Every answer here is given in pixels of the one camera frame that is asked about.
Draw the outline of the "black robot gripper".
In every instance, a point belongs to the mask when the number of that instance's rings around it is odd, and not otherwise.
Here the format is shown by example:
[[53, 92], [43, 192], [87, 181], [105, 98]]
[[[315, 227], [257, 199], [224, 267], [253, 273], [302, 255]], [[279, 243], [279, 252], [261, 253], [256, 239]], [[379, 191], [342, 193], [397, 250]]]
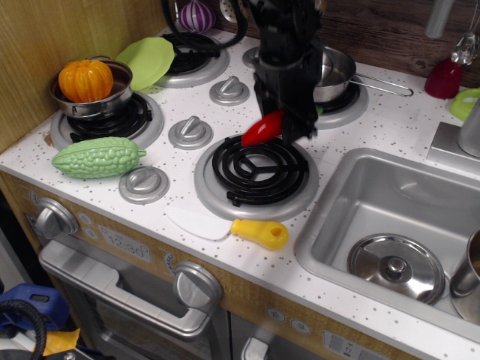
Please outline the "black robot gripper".
[[303, 57], [276, 66], [257, 56], [253, 59], [256, 99], [263, 115], [283, 110], [281, 137], [285, 146], [317, 135], [318, 113], [314, 88], [322, 76], [323, 51], [308, 48]]

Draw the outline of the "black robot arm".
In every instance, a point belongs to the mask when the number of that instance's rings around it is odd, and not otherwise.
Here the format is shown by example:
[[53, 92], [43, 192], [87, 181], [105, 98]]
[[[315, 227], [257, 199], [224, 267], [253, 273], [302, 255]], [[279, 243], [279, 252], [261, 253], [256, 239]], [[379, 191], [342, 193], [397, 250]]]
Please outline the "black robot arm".
[[322, 10], [315, 1], [251, 1], [259, 31], [254, 91], [262, 114], [241, 138], [255, 146], [281, 138], [289, 146], [316, 134], [314, 89], [322, 76], [323, 51], [316, 36]]

